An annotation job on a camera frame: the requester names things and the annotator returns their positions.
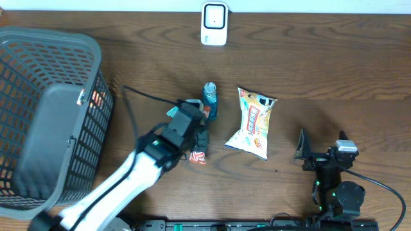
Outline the light teal wipes packet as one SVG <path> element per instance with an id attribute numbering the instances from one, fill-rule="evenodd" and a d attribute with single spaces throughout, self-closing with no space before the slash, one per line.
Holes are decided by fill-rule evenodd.
<path id="1" fill-rule="evenodd" d="M 196 106 L 201 112 L 204 111 L 204 104 L 200 99 L 187 99 L 186 102 Z M 178 109 L 178 107 L 173 107 L 166 113 L 166 115 L 169 117 L 174 117 Z"/>

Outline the red chocolate bar wrapper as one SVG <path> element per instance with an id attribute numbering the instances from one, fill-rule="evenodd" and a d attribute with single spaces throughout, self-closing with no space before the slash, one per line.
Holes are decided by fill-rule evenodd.
<path id="1" fill-rule="evenodd" d="M 210 106 L 204 106 L 203 113 L 204 113 L 206 118 L 209 117 L 210 111 L 211 111 Z M 190 153 L 189 161 L 193 162 L 193 163 L 196 163 L 196 164 L 204 165 L 206 163 L 205 153 L 204 152 L 193 151 L 193 152 Z"/>

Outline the teal liquid bottle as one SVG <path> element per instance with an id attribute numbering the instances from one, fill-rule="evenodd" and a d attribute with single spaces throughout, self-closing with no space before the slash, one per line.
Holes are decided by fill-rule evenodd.
<path id="1" fill-rule="evenodd" d="M 217 118 L 218 95 L 216 85 L 213 82 L 208 82 L 203 88 L 204 108 L 209 109 L 208 119 L 215 121 Z"/>

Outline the large yellow snack bag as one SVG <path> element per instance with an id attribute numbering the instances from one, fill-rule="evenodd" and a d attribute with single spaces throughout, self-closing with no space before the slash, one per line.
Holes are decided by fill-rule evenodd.
<path id="1" fill-rule="evenodd" d="M 238 87 L 241 110 L 240 129 L 225 143 L 267 160 L 270 114 L 277 99 Z"/>

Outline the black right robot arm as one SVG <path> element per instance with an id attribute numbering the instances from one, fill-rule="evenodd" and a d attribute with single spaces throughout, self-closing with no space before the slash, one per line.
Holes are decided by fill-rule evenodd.
<path id="1" fill-rule="evenodd" d="M 294 158 L 304 161 L 304 171 L 315 172 L 317 204 L 331 219 L 354 219 L 360 215 L 365 189 L 351 181 L 343 182 L 341 178 L 341 172 L 351 168 L 358 155 L 356 144 L 344 131 L 340 131 L 335 145 L 325 153 L 312 151 L 306 130 L 300 132 Z"/>

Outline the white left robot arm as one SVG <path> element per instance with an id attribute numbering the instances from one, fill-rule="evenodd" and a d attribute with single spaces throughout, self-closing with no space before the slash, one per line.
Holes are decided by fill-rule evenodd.
<path id="1" fill-rule="evenodd" d="M 137 195 L 172 170 L 186 152 L 195 149 L 196 136 L 204 130 L 206 117 L 187 101 L 177 106 L 164 130 L 138 138 L 136 149 L 106 181 L 54 218 L 40 212 L 29 229 L 104 230 Z"/>

